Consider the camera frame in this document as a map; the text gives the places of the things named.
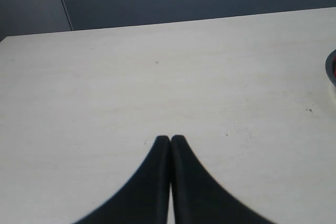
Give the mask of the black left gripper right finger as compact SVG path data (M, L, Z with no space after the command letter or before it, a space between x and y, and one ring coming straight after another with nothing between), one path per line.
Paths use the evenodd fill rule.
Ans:
M204 168L186 138L171 139L176 223L272 223L227 192Z

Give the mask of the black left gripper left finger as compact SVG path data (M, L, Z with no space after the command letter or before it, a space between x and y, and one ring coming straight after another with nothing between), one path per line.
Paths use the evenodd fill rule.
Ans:
M171 142L161 135L123 187L77 223L167 223L170 178Z

